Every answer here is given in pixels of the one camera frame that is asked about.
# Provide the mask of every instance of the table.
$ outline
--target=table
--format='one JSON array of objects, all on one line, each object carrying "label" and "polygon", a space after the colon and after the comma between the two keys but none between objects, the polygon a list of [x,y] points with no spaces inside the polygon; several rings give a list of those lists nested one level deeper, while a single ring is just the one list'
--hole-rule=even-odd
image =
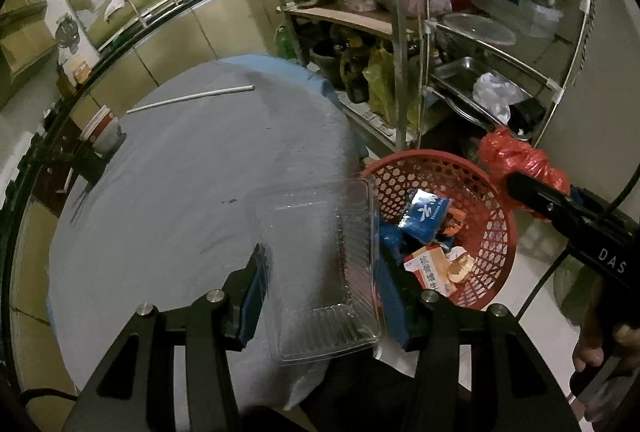
[{"label": "table", "polygon": [[[254,246],[244,212],[250,190],[359,170],[347,119],[321,88],[301,84],[300,67],[278,62],[296,81],[273,66],[263,73],[228,62],[172,78],[140,105],[249,84],[255,91],[125,116],[126,140],[101,180],[91,190],[76,182],[50,247],[49,301],[79,388],[140,303],[186,306],[245,265]],[[296,405],[326,368],[278,368],[263,320],[242,353],[228,354],[241,410]],[[184,351],[176,358],[177,425],[187,430]]]}]

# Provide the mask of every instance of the metal shelf rack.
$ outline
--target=metal shelf rack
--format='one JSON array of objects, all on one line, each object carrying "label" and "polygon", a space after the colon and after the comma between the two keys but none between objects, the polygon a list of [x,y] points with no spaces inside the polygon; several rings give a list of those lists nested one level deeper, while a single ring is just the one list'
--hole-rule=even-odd
[{"label": "metal shelf rack", "polygon": [[[300,47],[300,43],[296,36],[293,22],[294,17],[300,16],[312,19],[329,20],[336,24],[354,27],[392,41],[394,48],[395,93],[397,111],[396,115],[398,120],[396,124],[395,138],[393,138],[392,140],[393,148],[395,150],[403,150],[406,147],[407,140],[411,142],[411,144],[415,145],[419,145],[420,141],[420,138],[418,137],[409,136],[409,138],[407,138],[407,35],[418,35],[422,38],[422,51],[420,58],[420,84],[418,85],[418,90],[420,91],[420,94],[418,96],[419,98],[424,98],[429,89],[433,90],[432,87],[428,86],[429,73],[427,72],[427,70],[430,69],[430,47],[433,43],[433,38],[436,31],[441,31],[448,36],[462,37],[468,40],[472,40],[475,44],[478,44],[486,51],[516,67],[516,69],[524,72],[526,75],[539,82],[542,86],[551,90],[553,98],[552,104],[546,110],[543,121],[538,125],[538,128],[532,134],[532,143],[533,145],[537,145],[540,142],[540,139],[542,138],[542,135],[551,117],[553,116],[553,113],[555,112],[560,99],[562,98],[564,89],[567,85],[572,83],[572,81],[575,79],[575,75],[580,68],[580,64],[578,63],[578,61],[581,59],[581,56],[584,53],[584,46],[589,31],[588,25],[591,17],[593,16],[594,6],[594,1],[592,0],[580,0],[580,8],[584,15],[580,26],[578,40],[575,46],[575,51],[571,58],[570,65],[564,75],[564,79],[562,79],[561,83],[557,83],[549,76],[544,75],[539,70],[508,54],[500,48],[493,46],[492,44],[480,41],[476,38],[473,38],[472,36],[469,36],[468,34],[462,33],[453,28],[447,27],[441,22],[438,22],[435,18],[431,18],[429,0],[425,0],[425,20],[422,23],[416,23],[411,19],[407,19],[404,14],[399,14],[399,12],[403,12],[405,10],[404,0],[394,0],[394,8],[389,13],[377,11],[364,14],[342,11],[337,8],[298,8],[295,5],[287,4],[286,0],[278,1],[280,3],[279,9],[284,14],[286,27],[290,33],[291,39],[293,40],[296,56],[298,57],[298,60],[300,63],[302,63],[302,65],[306,65],[308,62],[306,62],[303,57],[302,48]],[[345,112],[351,118],[357,116],[356,110],[353,110],[352,108],[345,108]],[[424,105],[420,105],[419,112],[420,114],[418,115],[417,134],[422,135],[425,133],[425,129],[427,128],[425,125],[429,125],[428,122],[426,124],[424,123]],[[376,138],[381,139],[381,141],[386,141],[387,143],[390,141],[389,135],[381,132],[379,127],[371,125],[370,120],[368,120],[366,117],[361,117],[361,119],[358,119],[357,121],[361,127],[368,130]]]}]

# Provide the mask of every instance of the clear plastic container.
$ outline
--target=clear plastic container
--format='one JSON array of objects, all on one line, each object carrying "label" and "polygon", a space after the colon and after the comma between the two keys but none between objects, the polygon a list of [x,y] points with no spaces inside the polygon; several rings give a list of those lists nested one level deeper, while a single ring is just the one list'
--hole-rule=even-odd
[{"label": "clear plastic container", "polygon": [[383,333],[374,272],[378,198],[369,178],[254,190],[248,215],[265,249],[260,284],[271,356],[323,360]]}]

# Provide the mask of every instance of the wooden shelf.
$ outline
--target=wooden shelf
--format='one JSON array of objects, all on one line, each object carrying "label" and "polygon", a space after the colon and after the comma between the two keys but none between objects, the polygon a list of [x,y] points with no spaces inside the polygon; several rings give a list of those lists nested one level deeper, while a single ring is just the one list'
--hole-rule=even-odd
[{"label": "wooden shelf", "polygon": [[[300,8],[295,4],[291,4],[286,8],[278,8],[278,10],[313,20],[326,20],[353,27],[386,39],[391,39],[394,32],[391,24],[391,13],[383,10],[354,13],[353,11],[344,11],[337,5],[325,6],[324,8]],[[407,19],[407,21],[410,24],[407,33],[417,34],[417,21],[414,19]]]},{"label": "wooden shelf", "polygon": [[0,14],[0,36],[3,35],[4,31],[9,30],[18,22],[22,23],[22,21],[25,20],[37,20],[36,17],[45,12],[46,9],[47,3],[46,1],[42,1]]}]

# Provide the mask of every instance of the round plastic lid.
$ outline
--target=round plastic lid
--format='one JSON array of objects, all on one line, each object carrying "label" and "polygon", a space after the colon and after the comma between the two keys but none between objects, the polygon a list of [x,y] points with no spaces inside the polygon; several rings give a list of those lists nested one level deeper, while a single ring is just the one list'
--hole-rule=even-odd
[{"label": "round plastic lid", "polygon": [[444,17],[444,24],[488,44],[513,46],[516,43],[515,33],[491,18],[470,13],[449,13]]}]

